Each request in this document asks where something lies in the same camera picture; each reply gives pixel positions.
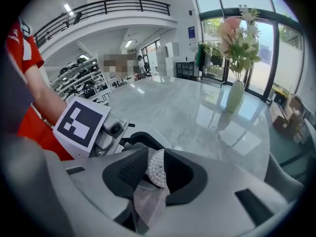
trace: round marble table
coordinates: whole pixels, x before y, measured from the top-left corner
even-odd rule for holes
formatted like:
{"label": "round marble table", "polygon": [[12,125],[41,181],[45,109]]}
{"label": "round marble table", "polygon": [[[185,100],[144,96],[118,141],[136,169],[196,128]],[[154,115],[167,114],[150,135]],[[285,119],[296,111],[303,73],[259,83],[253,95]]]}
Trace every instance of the round marble table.
{"label": "round marble table", "polygon": [[112,114],[151,124],[172,146],[238,165],[264,180],[269,161],[268,106],[244,93],[225,111],[230,87],[153,76],[113,90]]}

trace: person in red shirt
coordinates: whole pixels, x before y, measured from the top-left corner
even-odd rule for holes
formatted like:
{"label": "person in red shirt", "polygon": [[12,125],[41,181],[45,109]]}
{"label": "person in red shirt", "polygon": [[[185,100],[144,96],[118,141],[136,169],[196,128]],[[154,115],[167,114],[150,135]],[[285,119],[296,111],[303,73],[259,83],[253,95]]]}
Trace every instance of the person in red shirt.
{"label": "person in red shirt", "polygon": [[[21,72],[20,76],[34,96],[34,107],[55,125],[67,105],[44,82],[39,71],[44,61],[32,36],[32,28],[20,18],[8,33],[6,49],[11,62]],[[43,149],[54,151],[61,160],[73,159],[59,144],[51,127],[39,118],[32,106],[24,115],[18,135],[35,140]]]}

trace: ceiling light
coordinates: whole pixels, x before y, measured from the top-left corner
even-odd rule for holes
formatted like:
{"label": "ceiling light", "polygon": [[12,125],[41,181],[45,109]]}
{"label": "ceiling light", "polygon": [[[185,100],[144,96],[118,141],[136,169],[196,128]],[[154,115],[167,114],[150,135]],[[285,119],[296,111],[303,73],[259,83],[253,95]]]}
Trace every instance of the ceiling light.
{"label": "ceiling light", "polygon": [[64,7],[65,7],[65,9],[66,9],[68,12],[71,11],[71,9],[70,9],[70,7],[69,7],[68,4],[65,4]]}
{"label": "ceiling light", "polygon": [[144,94],[145,92],[142,91],[141,89],[137,89],[140,93]]}
{"label": "ceiling light", "polygon": [[127,48],[131,43],[132,43],[133,40],[129,40],[126,45],[125,45],[125,48]]}
{"label": "ceiling light", "polygon": [[84,54],[82,54],[81,56],[79,56],[79,58],[84,58],[84,59],[86,59],[86,60],[89,60],[89,59],[90,59],[89,57],[85,56]]}

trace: black and white square marker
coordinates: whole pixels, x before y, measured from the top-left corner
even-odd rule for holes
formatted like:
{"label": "black and white square marker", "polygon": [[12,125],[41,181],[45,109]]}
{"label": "black and white square marker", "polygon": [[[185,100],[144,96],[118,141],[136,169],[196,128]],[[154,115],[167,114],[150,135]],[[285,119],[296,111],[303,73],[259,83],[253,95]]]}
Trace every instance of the black and white square marker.
{"label": "black and white square marker", "polygon": [[57,131],[87,148],[101,119],[101,114],[74,102],[61,120]]}

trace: vase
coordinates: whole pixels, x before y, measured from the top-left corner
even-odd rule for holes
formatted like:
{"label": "vase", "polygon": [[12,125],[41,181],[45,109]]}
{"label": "vase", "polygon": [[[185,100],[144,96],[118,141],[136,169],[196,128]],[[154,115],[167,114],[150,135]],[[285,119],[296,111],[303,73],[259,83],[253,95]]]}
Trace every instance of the vase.
{"label": "vase", "polygon": [[226,111],[232,113],[236,110],[241,102],[242,94],[244,90],[244,83],[240,81],[235,81],[233,87],[228,94]]}

